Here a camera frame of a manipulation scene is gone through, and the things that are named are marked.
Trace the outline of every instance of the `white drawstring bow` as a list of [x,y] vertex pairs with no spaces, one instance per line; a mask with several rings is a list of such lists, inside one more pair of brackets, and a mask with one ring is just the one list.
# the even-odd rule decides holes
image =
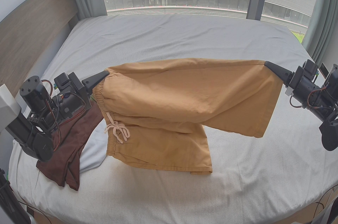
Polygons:
[[123,136],[124,141],[127,141],[127,138],[130,137],[130,132],[128,130],[128,128],[123,124],[118,122],[117,120],[113,120],[112,117],[110,116],[109,112],[106,112],[109,120],[110,120],[110,124],[108,124],[106,126],[106,128],[104,129],[104,133],[108,132],[109,128],[112,128],[112,134],[116,137],[116,139],[120,142],[123,143],[123,141],[119,138],[119,136],[116,134],[116,130],[120,130]]

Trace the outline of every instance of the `wooden bed frame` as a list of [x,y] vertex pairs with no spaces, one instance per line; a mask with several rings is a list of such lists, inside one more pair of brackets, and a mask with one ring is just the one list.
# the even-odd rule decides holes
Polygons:
[[13,96],[77,12],[75,0],[26,0],[0,22],[0,84],[6,84]]

